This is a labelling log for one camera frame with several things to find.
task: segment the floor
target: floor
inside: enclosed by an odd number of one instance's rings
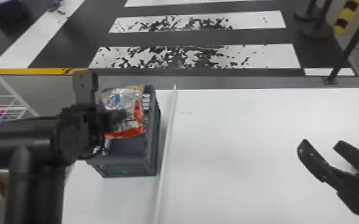
[[[335,38],[301,36],[293,9],[305,2],[65,0],[54,13],[37,9],[19,32],[0,29],[0,68],[90,67],[101,74],[100,89],[134,83],[156,89],[359,87],[359,69],[350,63],[337,86],[323,85],[319,76],[329,73],[325,68],[334,66],[341,47]],[[342,47],[344,39],[338,40]],[[43,116],[75,103],[70,76],[4,78]]]
[[[306,2],[65,0],[4,49],[0,68],[89,67],[142,76],[326,75],[341,49],[335,38],[313,41],[301,35],[303,24],[293,10]],[[341,75],[355,76],[349,63],[344,67]]]

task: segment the metal pole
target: metal pole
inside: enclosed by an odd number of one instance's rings
[[[326,2],[323,5],[323,9],[321,10],[321,14],[316,22],[316,26],[314,26],[314,28],[316,30],[320,29],[324,22],[326,22],[326,15],[330,9],[331,3],[333,2],[333,0],[326,0]]]
[[[356,30],[356,32],[355,32],[354,36],[352,37],[351,41],[349,42],[348,46],[346,46],[345,50],[342,53],[341,59],[335,65],[330,76],[325,78],[324,82],[326,84],[334,84],[334,81],[339,73],[339,70],[341,70],[343,64],[348,59],[349,55],[352,53],[352,51],[354,50],[354,48],[356,47],[356,44],[358,44],[358,42],[359,42],[359,28]]]
[[[317,0],[310,0],[308,6],[305,4],[295,9],[294,16],[302,21],[316,20],[320,10],[316,7]]]

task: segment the white table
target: white table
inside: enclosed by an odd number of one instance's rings
[[[178,91],[170,122],[161,178],[102,179],[78,163],[63,223],[359,223],[296,154],[307,138],[352,170],[332,147],[359,148],[359,89]]]

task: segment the crosswalk marking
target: crosswalk marking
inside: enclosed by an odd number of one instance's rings
[[[140,7],[152,5],[180,5],[208,2],[242,2],[242,1],[267,1],[267,0],[128,0],[125,7]]]
[[[65,0],[55,12],[45,12],[1,56],[0,69],[27,68],[84,0]]]
[[[220,46],[111,46],[97,51],[89,68],[110,69],[300,68],[292,44]]]
[[[110,33],[285,28],[281,11],[119,17]]]
[[[304,69],[306,76],[329,76],[331,68]],[[355,76],[355,72],[351,68],[341,69],[338,76]]]

